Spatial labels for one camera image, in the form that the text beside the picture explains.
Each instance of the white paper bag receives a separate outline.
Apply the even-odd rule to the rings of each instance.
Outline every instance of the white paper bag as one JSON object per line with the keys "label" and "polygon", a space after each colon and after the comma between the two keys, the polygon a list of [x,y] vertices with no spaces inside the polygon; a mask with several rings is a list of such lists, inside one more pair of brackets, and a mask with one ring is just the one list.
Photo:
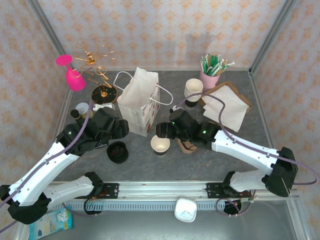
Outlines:
{"label": "white paper bag", "polygon": [[[126,73],[131,77],[130,83],[124,89],[115,84],[120,73]],[[133,77],[126,71],[118,72],[113,85],[123,90],[117,103],[123,119],[128,121],[129,131],[145,137],[156,118],[160,104],[170,105],[174,100],[169,91],[159,86],[157,72],[146,71],[139,67],[136,68]],[[170,94],[170,103],[160,102],[159,88]]]}

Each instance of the patterned wall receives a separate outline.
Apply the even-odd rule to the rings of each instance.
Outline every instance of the patterned wall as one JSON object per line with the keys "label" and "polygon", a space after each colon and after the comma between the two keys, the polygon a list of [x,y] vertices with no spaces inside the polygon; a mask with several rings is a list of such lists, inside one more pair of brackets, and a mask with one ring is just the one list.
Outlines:
{"label": "patterned wall", "polygon": [[106,39],[109,68],[197,68],[223,54],[249,68],[285,0],[39,0],[67,53]]}
{"label": "patterned wall", "polygon": [[[300,0],[261,65],[255,81],[273,142],[320,173],[320,4]],[[313,176],[300,168],[297,181]],[[299,187],[308,223],[320,236],[319,184]]]}
{"label": "patterned wall", "polygon": [[[65,71],[26,0],[0,1],[0,185],[14,183],[51,145]],[[4,207],[0,229],[13,220]],[[1,235],[12,239],[14,229]]]}

